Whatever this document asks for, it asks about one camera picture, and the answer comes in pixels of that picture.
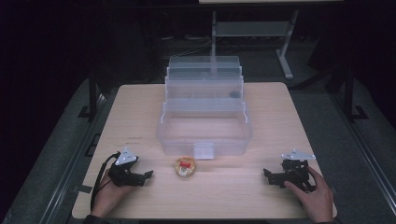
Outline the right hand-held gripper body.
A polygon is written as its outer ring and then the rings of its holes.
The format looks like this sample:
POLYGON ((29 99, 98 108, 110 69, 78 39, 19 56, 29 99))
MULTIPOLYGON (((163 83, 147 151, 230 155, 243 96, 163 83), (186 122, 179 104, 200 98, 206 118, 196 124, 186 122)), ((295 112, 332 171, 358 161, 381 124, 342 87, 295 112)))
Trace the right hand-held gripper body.
POLYGON ((308 154, 297 149, 281 155, 283 172, 276 178, 276 184, 285 187, 284 182, 289 181, 304 192, 312 192, 315 187, 309 182, 308 161, 314 160, 314 154, 308 154))

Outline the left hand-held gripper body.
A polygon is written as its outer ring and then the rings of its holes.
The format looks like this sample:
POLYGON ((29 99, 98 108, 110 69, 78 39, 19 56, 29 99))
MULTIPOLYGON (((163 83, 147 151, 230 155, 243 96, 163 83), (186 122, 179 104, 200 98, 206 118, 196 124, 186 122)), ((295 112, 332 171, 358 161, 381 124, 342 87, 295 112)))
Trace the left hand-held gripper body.
POLYGON ((143 175, 131 172, 131 168, 137 163, 138 157, 125 147, 110 167, 108 176, 117 187, 134 186, 135 180, 143 175))

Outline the person's left hand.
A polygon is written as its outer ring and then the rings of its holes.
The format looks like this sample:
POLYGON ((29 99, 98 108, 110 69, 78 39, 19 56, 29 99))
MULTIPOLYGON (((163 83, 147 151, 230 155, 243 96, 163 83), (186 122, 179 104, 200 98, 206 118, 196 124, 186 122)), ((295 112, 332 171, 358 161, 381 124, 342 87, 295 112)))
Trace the person's left hand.
POLYGON ((105 218, 133 190, 133 186, 116 186, 108 176, 108 171, 106 171, 100 182, 100 189, 95 197, 91 215, 105 218))

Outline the person's right hand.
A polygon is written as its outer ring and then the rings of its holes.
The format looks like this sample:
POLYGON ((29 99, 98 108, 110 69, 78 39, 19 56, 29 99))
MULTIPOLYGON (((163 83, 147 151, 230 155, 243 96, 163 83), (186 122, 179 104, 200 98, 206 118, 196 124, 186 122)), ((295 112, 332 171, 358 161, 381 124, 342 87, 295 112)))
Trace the person's right hand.
POLYGON ((316 182, 316 189, 310 193, 305 193, 289 181, 284 185, 302 203, 305 212, 314 224, 324 224, 334 222, 332 206, 333 194, 324 178, 310 166, 307 167, 316 182))

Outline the person's left dark sleeve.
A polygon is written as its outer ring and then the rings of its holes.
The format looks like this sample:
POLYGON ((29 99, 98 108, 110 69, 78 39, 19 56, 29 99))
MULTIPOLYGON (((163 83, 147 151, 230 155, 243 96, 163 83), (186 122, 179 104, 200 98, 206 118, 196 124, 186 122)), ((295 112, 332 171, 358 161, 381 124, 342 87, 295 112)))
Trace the person's left dark sleeve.
POLYGON ((109 224, 104 218, 87 215, 82 224, 109 224))

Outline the clear plastic tiered storage box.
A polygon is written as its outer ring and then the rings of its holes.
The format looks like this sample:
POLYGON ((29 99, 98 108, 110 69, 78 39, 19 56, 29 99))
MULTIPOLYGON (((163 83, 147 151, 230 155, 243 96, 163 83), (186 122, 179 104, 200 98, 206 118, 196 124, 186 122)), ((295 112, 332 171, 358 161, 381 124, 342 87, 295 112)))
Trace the clear plastic tiered storage box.
POLYGON ((244 154, 252 128, 239 58, 172 57, 157 137, 168 155, 212 160, 244 154))

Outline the black metal stand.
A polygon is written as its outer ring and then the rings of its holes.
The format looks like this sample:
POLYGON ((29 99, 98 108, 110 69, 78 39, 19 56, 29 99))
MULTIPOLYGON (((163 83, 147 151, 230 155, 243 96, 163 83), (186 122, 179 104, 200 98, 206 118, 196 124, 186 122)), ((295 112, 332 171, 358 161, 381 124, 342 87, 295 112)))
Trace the black metal stand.
POLYGON ((348 68, 345 72, 344 106, 343 111, 349 122, 356 119, 368 119, 367 114, 361 106, 353 105, 354 76, 352 70, 348 68))
POLYGON ((80 109, 78 113, 78 117, 87 118, 88 121, 92 121, 97 114, 97 100, 98 100, 97 75, 94 68, 90 72, 88 78, 88 85, 89 85, 89 104, 83 106, 80 109))

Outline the grey metal stand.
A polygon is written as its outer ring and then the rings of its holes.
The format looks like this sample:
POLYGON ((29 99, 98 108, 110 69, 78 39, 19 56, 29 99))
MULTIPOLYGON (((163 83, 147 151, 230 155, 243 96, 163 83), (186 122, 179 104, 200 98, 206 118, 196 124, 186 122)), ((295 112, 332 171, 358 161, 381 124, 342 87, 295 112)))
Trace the grey metal stand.
POLYGON ((284 43, 276 50, 286 80, 293 80, 293 74, 286 59, 286 52, 299 15, 294 10, 288 21, 217 21, 217 12, 212 13, 211 52, 214 57, 219 37, 283 37, 284 43))

